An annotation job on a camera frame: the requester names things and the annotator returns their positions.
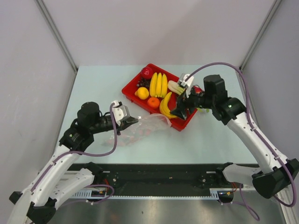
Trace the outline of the curved yellow banana bunch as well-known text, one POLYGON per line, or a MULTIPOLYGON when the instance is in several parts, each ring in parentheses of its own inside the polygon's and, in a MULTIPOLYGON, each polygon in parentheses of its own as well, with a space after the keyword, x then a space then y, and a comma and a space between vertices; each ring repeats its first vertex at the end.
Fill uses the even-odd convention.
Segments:
POLYGON ((172 92, 168 92, 166 94, 166 96, 164 97, 164 99, 160 103, 159 110, 167 118, 169 118, 169 119, 176 119, 178 117, 175 116, 175 115, 172 115, 170 109, 168 108, 168 102, 171 99, 171 95, 172 95, 172 92))

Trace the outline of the green celery stalk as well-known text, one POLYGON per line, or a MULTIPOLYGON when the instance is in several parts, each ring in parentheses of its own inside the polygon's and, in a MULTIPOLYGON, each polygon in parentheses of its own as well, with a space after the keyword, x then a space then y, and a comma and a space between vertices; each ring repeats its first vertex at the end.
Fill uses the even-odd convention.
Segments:
MULTIPOLYGON (((168 81, 168 89, 171 92, 174 92, 174 93, 176 93, 178 95, 181 95, 183 93, 183 91, 184 91, 184 88, 180 87, 177 82, 174 82, 172 80, 168 81)), ((200 113, 209 113, 209 109, 197 108, 197 110, 200 113)))

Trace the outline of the red apple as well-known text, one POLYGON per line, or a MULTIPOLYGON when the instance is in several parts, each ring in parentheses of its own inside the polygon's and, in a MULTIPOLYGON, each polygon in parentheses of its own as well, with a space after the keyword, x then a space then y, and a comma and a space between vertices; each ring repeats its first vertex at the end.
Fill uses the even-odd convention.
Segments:
POLYGON ((203 90, 199 86, 194 85, 191 89, 191 95, 195 97, 201 97, 203 95, 203 90))

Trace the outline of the clear pink-dotted zip bag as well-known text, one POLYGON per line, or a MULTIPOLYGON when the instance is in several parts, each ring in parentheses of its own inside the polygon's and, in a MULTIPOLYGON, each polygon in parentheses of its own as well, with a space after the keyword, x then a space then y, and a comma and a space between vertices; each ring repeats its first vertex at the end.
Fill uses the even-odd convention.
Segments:
POLYGON ((139 116, 138 123, 133 124, 117 137, 117 146, 125 147, 134 144, 153 133, 162 133, 171 127, 171 121, 164 115, 154 113, 146 116, 139 116))

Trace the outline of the orange fruit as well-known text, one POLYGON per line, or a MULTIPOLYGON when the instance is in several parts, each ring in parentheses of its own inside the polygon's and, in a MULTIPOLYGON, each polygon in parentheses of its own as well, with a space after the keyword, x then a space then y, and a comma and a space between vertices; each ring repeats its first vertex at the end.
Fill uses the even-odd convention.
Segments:
POLYGON ((160 106, 160 100, 155 97, 150 97, 147 101, 147 105, 150 108, 157 109, 160 106))

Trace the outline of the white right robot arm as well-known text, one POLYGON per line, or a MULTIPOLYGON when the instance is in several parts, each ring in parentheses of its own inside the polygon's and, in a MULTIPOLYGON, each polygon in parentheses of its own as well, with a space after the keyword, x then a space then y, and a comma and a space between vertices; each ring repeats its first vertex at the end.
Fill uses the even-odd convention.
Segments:
POLYGON ((275 196, 291 184, 299 172, 297 159, 288 159, 269 142, 261 130, 250 122, 250 114, 237 98, 228 97, 225 82, 220 75, 204 78, 204 90, 197 91, 193 77, 183 74, 178 85, 184 92, 177 98, 171 111, 181 119, 187 118, 187 111, 196 108, 210 109, 214 117, 233 131, 254 156, 259 167, 245 167, 227 162, 217 168, 215 181, 220 187, 231 182, 253 186, 264 198, 275 196))

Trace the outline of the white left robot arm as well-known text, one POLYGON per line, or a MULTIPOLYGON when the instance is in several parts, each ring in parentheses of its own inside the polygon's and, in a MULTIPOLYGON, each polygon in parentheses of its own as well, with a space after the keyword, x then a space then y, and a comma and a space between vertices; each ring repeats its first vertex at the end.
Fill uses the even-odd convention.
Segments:
POLYGON ((61 178, 82 155, 93 157, 86 149, 94 142, 94 135, 112 130, 114 146, 103 157, 112 154, 117 146, 120 132, 138 122, 129 114, 128 108, 113 101, 109 112, 102 114, 95 102, 84 103, 59 141, 54 154, 38 176, 23 191, 14 191, 9 200, 14 204, 9 224, 24 224, 30 219, 35 224, 48 223, 59 207, 83 188, 99 188, 105 192, 102 202, 114 194, 114 189, 104 183, 103 169, 93 162, 85 164, 80 171, 66 181, 61 178))

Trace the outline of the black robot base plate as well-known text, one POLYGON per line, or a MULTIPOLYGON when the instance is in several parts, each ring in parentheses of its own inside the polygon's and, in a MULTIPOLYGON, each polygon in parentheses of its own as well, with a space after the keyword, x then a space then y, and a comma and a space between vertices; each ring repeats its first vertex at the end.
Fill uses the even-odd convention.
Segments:
POLYGON ((103 183, 114 188, 113 199, 217 200, 233 197, 240 182, 226 181, 220 164, 99 164, 103 183))

